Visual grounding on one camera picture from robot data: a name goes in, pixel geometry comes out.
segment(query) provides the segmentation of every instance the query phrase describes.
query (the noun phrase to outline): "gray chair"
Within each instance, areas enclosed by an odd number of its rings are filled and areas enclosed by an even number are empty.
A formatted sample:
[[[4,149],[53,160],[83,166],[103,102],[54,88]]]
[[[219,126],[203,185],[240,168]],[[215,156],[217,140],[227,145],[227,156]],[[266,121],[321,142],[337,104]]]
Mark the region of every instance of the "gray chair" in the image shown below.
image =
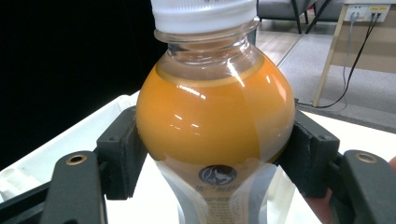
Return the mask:
[[[305,33],[308,34],[318,21],[338,21],[344,0],[317,0],[317,13]]]
[[[300,15],[304,13],[308,24],[306,9],[310,0],[258,0],[257,16],[265,20],[296,21],[299,34],[301,31]]]

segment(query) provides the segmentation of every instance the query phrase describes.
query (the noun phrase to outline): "bottle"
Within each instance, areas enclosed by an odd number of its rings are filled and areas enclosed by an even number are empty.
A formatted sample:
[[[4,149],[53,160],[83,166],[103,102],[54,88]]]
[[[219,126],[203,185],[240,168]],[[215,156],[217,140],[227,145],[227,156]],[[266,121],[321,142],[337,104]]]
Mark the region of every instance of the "bottle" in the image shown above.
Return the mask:
[[[266,223],[273,162],[290,137],[288,81],[254,45],[255,0],[151,0],[168,51],[136,124],[179,201],[180,223]]]

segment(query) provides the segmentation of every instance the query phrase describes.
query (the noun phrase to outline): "dark oval logo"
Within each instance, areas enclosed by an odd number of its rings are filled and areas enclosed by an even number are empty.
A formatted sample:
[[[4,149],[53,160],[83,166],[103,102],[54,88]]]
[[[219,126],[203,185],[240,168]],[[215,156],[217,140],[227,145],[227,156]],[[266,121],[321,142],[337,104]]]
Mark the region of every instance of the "dark oval logo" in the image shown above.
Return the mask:
[[[236,179],[236,171],[231,166],[211,165],[202,169],[199,177],[208,185],[226,185]]]

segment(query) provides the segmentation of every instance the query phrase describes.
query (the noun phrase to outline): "black curtain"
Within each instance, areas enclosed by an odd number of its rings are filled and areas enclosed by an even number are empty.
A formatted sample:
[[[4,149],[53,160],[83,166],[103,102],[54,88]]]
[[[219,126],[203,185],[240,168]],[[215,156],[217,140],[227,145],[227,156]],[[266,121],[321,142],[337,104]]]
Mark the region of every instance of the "black curtain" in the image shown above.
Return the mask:
[[[143,84],[150,1],[0,0],[0,169]]]

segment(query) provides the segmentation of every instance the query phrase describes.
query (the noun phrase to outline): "bottle cap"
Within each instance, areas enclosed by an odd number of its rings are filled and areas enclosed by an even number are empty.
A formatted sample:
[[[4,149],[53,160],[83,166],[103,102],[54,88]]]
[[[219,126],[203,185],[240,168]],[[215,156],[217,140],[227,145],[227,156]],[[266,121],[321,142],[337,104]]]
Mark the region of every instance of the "bottle cap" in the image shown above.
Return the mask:
[[[199,34],[252,21],[257,0],[151,0],[157,30],[168,34]]]

